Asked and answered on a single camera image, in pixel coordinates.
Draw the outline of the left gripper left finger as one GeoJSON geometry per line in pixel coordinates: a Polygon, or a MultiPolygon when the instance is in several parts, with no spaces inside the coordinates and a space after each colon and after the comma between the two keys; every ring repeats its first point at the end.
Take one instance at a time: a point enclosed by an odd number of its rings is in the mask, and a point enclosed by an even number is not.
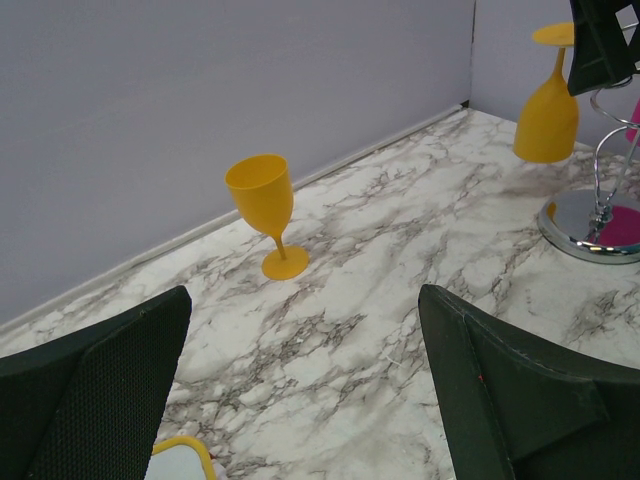
{"type": "Polygon", "coordinates": [[[177,286],[2,358],[2,478],[144,478],[191,311],[177,286]]]}

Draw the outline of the pink wine glass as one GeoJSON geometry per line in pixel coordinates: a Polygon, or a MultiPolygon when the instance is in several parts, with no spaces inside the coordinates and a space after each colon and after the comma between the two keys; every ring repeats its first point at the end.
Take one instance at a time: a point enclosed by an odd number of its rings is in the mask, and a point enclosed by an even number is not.
{"type": "MultiPolygon", "coordinates": [[[[637,102],[634,111],[631,115],[630,121],[634,124],[640,123],[640,100],[637,102]]],[[[637,128],[629,128],[626,131],[625,138],[629,143],[632,143],[636,137],[638,129],[637,128]]]]}

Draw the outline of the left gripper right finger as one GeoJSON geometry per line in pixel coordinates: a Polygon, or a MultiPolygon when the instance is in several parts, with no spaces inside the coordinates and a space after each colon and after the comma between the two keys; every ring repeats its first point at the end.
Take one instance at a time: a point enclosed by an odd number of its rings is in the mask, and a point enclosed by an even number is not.
{"type": "Polygon", "coordinates": [[[418,306],[456,478],[638,478],[638,370],[545,340],[440,286],[422,286],[418,306]]]}

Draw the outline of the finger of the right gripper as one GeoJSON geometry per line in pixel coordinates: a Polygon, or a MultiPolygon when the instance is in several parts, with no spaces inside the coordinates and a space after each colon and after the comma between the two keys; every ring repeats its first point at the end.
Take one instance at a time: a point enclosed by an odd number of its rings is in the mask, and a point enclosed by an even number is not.
{"type": "Polygon", "coordinates": [[[639,2],[571,0],[574,53],[567,81],[571,96],[609,88],[639,73],[639,31],[629,41],[617,13],[629,6],[639,18],[639,2]]]}

